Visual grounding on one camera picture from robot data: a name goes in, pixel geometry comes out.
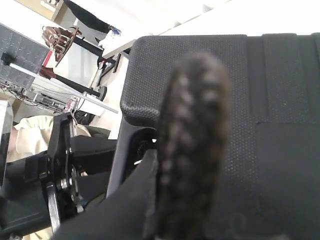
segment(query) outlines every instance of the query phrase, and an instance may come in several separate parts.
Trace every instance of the beige pants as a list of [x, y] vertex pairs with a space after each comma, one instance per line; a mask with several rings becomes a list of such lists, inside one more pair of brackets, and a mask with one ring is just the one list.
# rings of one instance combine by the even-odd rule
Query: beige pants
[[52, 237], [52, 235], [52, 228], [48, 227], [46, 229], [24, 236], [23, 240], [49, 240]]

